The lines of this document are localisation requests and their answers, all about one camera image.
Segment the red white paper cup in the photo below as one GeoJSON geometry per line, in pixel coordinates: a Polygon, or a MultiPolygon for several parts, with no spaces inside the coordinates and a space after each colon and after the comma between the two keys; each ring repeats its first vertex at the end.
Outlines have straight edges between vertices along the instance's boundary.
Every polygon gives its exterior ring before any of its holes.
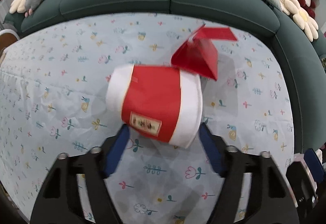
{"type": "Polygon", "coordinates": [[[200,77],[174,67],[122,65],[110,77],[106,104],[141,135],[188,148],[202,119],[200,77]]]}

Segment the red paper box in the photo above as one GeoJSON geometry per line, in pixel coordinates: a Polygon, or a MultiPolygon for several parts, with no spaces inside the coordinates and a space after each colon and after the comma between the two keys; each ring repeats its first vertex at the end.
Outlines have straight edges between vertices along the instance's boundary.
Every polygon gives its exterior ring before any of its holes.
{"type": "Polygon", "coordinates": [[[174,52],[171,64],[192,74],[218,79],[218,51],[213,41],[231,41],[238,39],[229,27],[197,28],[174,52]]]}

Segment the floral light blue tablecloth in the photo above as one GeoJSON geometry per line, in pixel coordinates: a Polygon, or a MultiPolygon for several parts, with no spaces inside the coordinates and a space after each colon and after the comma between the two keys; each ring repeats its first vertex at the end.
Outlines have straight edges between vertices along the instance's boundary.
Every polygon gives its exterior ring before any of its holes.
{"type": "MultiPolygon", "coordinates": [[[[155,13],[101,15],[24,37],[1,64],[1,182],[29,218],[59,153],[86,153],[122,122],[107,110],[114,68],[169,65],[174,50],[203,24],[155,13]]],[[[272,52],[247,32],[216,41],[218,80],[203,88],[213,134],[244,153],[271,153],[281,173],[293,161],[293,118],[272,52]]],[[[223,179],[199,140],[179,148],[132,132],[107,187],[125,223],[206,223],[223,179]]]]}

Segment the brown round stool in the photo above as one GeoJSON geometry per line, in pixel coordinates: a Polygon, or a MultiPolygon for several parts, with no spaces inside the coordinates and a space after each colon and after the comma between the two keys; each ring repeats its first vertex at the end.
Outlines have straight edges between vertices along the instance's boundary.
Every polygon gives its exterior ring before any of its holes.
{"type": "Polygon", "coordinates": [[[19,36],[14,30],[11,29],[1,30],[0,31],[1,57],[3,56],[4,50],[18,40],[19,40],[19,36]]]}

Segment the dark green sectional sofa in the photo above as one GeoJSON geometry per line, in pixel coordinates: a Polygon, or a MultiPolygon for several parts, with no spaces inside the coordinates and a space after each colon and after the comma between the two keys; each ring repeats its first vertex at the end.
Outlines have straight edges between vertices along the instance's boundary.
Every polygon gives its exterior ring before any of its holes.
{"type": "Polygon", "coordinates": [[[159,12],[203,18],[247,31],[272,49],[285,75],[294,118],[294,149],[325,142],[325,37],[309,41],[282,11],[264,0],[45,0],[29,18],[8,13],[19,35],[86,16],[159,12]]]}

